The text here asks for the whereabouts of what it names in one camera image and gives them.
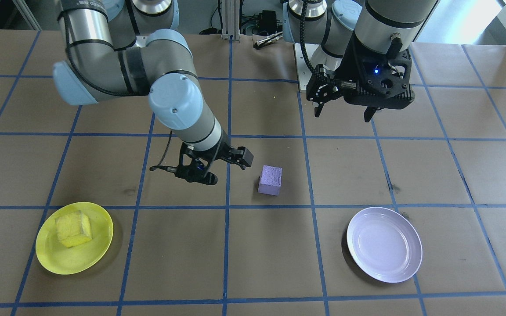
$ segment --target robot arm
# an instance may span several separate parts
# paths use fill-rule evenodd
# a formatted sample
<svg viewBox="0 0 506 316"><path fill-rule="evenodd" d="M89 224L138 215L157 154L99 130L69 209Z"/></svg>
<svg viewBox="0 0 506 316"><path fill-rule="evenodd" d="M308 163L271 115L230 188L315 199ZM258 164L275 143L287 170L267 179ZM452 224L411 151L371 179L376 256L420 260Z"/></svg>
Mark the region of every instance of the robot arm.
<svg viewBox="0 0 506 316"><path fill-rule="evenodd" d="M202 97L192 54L181 34L161 29L143 48L114 50L105 7L100 0L58 0L58 21L66 39L68 62L54 65L54 82L69 104L95 104L124 96L148 95L158 120L181 138L179 165L161 169L188 182L213 185L214 160L251 166L245 147L229 137ZM183 164L183 156L191 163Z"/></svg>
<svg viewBox="0 0 506 316"><path fill-rule="evenodd" d="M321 34L321 22L318 24L311 18L309 11L312 14L322 12L324 3L325 0L291 0L288 7L285 6L291 16L290 25L299 20L298 41L301 42L304 60L313 73L307 85L307 99L316 106L315 116L321 114L326 102L341 96L349 104L367 107L365 122L369 122L377 110L402 109L413 102L414 93L409 84L412 63L408 47L435 0L366 0L360 16L355 19L356 25L336 70L325 68L322 64L314 68L304 47L306 40L319 40L313 31L307 29L307 26L313 25L315 30L319 30L316 34ZM333 18L348 30L353 18L346 17L348 11L339 13L337 10L347 4L353 8L358 6L350 0L336 0ZM321 42L322 47L329 45L330 39L325 38ZM337 36L332 40L345 42L345 38L337 39Z"/></svg>

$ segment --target foam block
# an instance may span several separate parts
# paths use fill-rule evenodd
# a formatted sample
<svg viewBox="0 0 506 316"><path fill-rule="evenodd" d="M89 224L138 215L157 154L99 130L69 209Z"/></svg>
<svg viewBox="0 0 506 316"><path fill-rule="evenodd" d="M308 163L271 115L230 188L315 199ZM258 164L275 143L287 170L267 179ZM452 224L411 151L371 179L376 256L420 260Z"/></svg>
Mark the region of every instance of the foam block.
<svg viewBox="0 0 506 316"><path fill-rule="evenodd" d="M259 179L259 193L278 195L281 192L282 168L263 166Z"/></svg>

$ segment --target wire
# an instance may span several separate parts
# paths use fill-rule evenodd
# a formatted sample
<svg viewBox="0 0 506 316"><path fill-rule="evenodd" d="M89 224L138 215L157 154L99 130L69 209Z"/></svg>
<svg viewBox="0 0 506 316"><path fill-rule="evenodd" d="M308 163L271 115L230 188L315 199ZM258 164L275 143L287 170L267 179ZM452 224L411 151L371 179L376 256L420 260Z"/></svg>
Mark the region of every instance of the wire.
<svg viewBox="0 0 506 316"><path fill-rule="evenodd" d="M218 6L217 8L214 9L214 11L212 12L212 15L210 16L210 27L213 28L214 26L212 25L212 18L214 17L214 15L216 14L216 11L218 10L221 10L221 2L218 2Z"/></svg>
<svg viewBox="0 0 506 316"><path fill-rule="evenodd" d="M224 29L224 25L221 22L221 0L218 0L218 16L220 16L220 29Z"/></svg>
<svg viewBox="0 0 506 316"><path fill-rule="evenodd" d="M167 156L167 151L169 150L169 145L171 144L171 138L173 137L173 131L169 132L169 139L167 140L167 146L165 146L165 151L163 152L163 156L161 156L161 159L159 160L159 164L156 164L155 166L149 167L150 171L153 171L155 169L158 169L159 166L163 163L163 160L165 160L165 156Z"/></svg>
<svg viewBox="0 0 506 316"><path fill-rule="evenodd" d="M66 36L66 55L68 56L68 60L70 62L70 65L72 66L72 69L74 71L74 73L76 74L76 76L78 78L81 78L81 80L83 80L83 82L85 82L88 86L90 86L91 88L97 90L98 92L101 92L101 93L104 93L104 94L108 94L110 96L115 96L115 97L134 97L134 96L138 96L137 93L127 93L127 92L114 92L114 91L109 91L109 90L105 90L103 88L101 88L100 86L97 86L96 84L90 82L90 80L88 80L85 76L83 76L83 74L81 73L81 71L79 70L78 66L76 65L76 63L74 62L74 59L73 59L73 56L72 56L72 48L70 47L70 18L67 14L64 15L64 28L65 28L65 36Z"/></svg>
<svg viewBox="0 0 506 316"><path fill-rule="evenodd" d="M307 56L306 51L306 42L305 42L305 27L306 27L306 13L307 13L307 4L317 4L320 1L318 0L303 0L302 1L302 15L300 20L300 49L302 50L302 57L304 58L304 61L306 62L307 68L310 70L312 74L316 78L318 78L319 81L325 82L326 84L333 84L335 85L335 82L331 80L331 78L327 78L326 76L322 75L319 72L316 72L315 68L312 66L310 59Z"/></svg>

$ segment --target silver cylinder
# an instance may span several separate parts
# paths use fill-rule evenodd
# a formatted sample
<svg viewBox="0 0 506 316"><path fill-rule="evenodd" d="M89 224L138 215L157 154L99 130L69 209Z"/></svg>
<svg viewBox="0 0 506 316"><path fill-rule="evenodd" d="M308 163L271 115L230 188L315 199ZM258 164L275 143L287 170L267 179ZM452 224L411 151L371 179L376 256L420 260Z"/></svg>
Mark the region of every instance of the silver cylinder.
<svg viewBox="0 0 506 316"><path fill-rule="evenodd" d="M388 48L390 48L390 36L392 34L399 33L401 42L403 43L401 50L406 50L417 32L419 32L419 27L420 24L413 28L404 29L383 24L371 16L366 6L363 6L357 26L355 26L355 35L370 50L385 54Z"/></svg>
<svg viewBox="0 0 506 316"><path fill-rule="evenodd" d="M70 44L80 40L104 40L112 43L108 30L107 17L101 12L90 9L72 10L68 13L70 19Z"/></svg>
<svg viewBox="0 0 506 316"><path fill-rule="evenodd" d="M379 15L400 23L422 22L427 18L436 0L367 0Z"/></svg>
<svg viewBox="0 0 506 316"><path fill-rule="evenodd" d="M302 15L303 0L289 0L289 8L297 15ZM317 4L307 4L306 18L317 18L327 10L327 2L321 0Z"/></svg>
<svg viewBox="0 0 506 316"><path fill-rule="evenodd" d="M132 0L134 6L145 14L161 14L171 5L172 0Z"/></svg>

